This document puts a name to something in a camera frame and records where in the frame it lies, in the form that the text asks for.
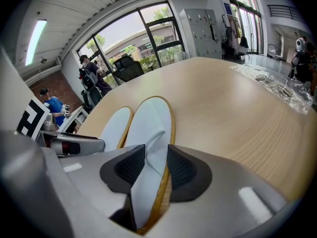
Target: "blue shirt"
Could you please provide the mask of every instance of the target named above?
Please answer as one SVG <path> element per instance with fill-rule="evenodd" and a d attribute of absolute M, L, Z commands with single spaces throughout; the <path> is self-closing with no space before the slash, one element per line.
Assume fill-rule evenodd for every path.
<path fill-rule="evenodd" d="M 49 110 L 51 111 L 51 113 L 60 113 L 61 109 L 63 108 L 63 103 L 56 97 L 51 97 L 50 100 L 47 100 L 45 102 L 49 104 Z M 64 116 L 55 117 L 58 126 L 62 125 L 64 118 Z"/>

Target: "cap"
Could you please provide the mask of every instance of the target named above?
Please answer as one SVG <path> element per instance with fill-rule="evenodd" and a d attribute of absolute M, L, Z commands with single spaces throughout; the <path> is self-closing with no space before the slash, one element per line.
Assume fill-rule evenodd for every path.
<path fill-rule="evenodd" d="M 41 95 L 41 97 L 43 96 L 43 95 L 46 95 L 47 93 L 48 93 L 48 89 L 47 88 L 42 88 L 41 90 L 40 90 L 40 95 Z"/>
<path fill-rule="evenodd" d="M 83 63 L 83 61 L 84 61 L 85 58 L 88 59 L 88 56 L 87 56 L 87 55 L 82 55 L 82 56 L 79 57 L 80 64 Z"/>

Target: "sky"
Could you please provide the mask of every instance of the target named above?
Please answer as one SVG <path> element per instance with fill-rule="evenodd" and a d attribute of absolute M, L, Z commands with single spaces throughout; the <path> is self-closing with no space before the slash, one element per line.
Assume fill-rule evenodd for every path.
<path fill-rule="evenodd" d="M 165 8 L 166 4 L 159 4 L 152 7 L 148 7 L 141 10 L 145 22 L 151 22 L 154 20 L 154 12 Z M 144 25 L 141 21 L 138 12 L 127 15 L 126 17 L 119 19 L 114 22 L 99 34 L 105 37 L 105 44 L 103 45 L 103 50 L 106 50 L 109 46 L 124 40 L 131 35 L 136 34 L 138 31 L 144 30 Z M 82 54 L 91 56 L 93 52 L 88 50 L 86 46 L 81 49 Z"/>

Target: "railing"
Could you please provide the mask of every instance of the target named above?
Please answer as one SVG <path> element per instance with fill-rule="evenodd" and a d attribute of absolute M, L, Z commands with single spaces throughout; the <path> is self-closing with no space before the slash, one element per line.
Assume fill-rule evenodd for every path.
<path fill-rule="evenodd" d="M 268 5 L 271 17 L 290 18 L 305 22 L 298 9 L 285 5 Z"/>

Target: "floor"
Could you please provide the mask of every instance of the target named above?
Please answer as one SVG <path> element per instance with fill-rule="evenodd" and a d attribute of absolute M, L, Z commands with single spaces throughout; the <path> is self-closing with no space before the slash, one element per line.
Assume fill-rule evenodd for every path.
<path fill-rule="evenodd" d="M 280 61 L 280 60 L 276 60 L 273 58 L 268 58 L 268 57 L 260 56 L 260 55 L 249 55 L 249 56 L 244 56 L 241 58 L 241 60 L 239 59 L 236 59 L 236 60 L 225 59 L 225 60 L 229 60 L 239 64 L 251 63 L 266 69 L 276 71 L 285 76 L 287 76 L 291 70 L 291 65 L 285 61 Z"/>

